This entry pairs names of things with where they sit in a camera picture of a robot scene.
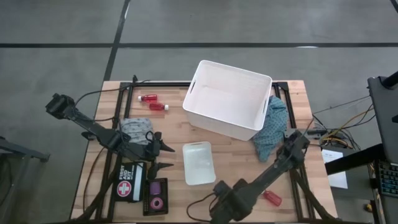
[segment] blue patterned cloth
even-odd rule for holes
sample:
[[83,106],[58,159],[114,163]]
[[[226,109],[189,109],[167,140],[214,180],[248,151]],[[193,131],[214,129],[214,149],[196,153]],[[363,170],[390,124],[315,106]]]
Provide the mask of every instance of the blue patterned cloth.
[[253,137],[253,142],[261,162],[267,161],[271,151],[283,139],[287,116],[285,103],[278,97],[271,96],[268,102],[264,127]]

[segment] gray cloth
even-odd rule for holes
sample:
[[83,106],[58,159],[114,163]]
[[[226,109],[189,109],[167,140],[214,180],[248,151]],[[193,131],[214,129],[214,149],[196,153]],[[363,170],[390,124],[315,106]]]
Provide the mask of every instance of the gray cloth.
[[284,137],[287,124],[285,103],[278,97],[271,96],[268,102],[266,120],[262,129],[253,137],[253,142],[261,162],[267,161],[272,150]]
[[146,145],[149,141],[145,138],[148,131],[154,132],[152,122],[148,118],[128,118],[120,122],[122,132],[130,135],[129,142]]

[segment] white plastic bin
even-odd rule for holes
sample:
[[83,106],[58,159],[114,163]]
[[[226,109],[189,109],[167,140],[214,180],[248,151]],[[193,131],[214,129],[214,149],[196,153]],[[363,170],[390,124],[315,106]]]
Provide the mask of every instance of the white plastic bin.
[[272,78],[202,60],[183,102],[191,125],[247,141],[264,125]]

